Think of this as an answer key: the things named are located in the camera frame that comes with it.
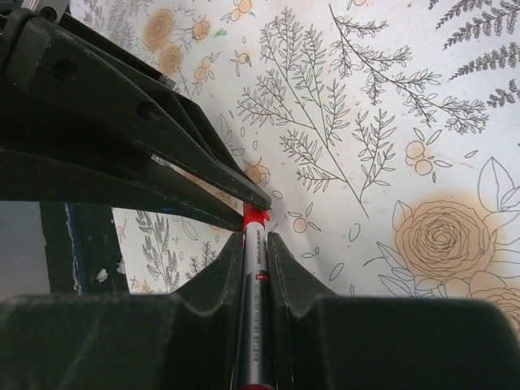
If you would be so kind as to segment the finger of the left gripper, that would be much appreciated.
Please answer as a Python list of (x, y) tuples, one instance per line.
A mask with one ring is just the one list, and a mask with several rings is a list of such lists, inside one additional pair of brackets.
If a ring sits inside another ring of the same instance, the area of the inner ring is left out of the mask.
[(1, 149), (1, 199), (109, 206), (179, 215), (240, 232), (243, 217), (169, 167), (99, 171), (21, 150)]
[(2, 148), (99, 171), (154, 162), (271, 206), (197, 103), (62, 7), (1, 10)]

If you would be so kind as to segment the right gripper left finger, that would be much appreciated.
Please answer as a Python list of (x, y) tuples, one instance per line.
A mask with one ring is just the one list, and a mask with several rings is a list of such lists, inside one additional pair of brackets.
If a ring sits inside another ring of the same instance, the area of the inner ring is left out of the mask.
[(228, 389), (243, 238), (170, 294), (50, 294), (1, 303), (4, 389)]

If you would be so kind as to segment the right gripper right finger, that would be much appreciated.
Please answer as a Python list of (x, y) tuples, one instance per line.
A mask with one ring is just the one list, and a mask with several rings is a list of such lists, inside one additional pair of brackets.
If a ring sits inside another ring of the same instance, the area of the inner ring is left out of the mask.
[(281, 389), (516, 389), (505, 316), (471, 299), (344, 297), (267, 237)]

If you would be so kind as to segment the red whiteboard marker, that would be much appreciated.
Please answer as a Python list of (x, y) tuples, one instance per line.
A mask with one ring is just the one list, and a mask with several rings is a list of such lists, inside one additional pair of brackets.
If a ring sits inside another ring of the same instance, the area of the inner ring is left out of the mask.
[(274, 389), (276, 386), (269, 287), (265, 228), (259, 222), (252, 222), (245, 229), (235, 389)]

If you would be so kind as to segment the red marker cap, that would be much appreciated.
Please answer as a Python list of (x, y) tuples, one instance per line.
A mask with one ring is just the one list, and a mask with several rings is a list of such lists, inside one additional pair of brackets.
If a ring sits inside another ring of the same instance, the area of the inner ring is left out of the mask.
[(249, 203), (243, 203), (243, 231), (246, 232), (247, 228), (260, 228), (265, 231), (267, 222), (270, 221), (271, 217), (265, 210), (260, 210)]

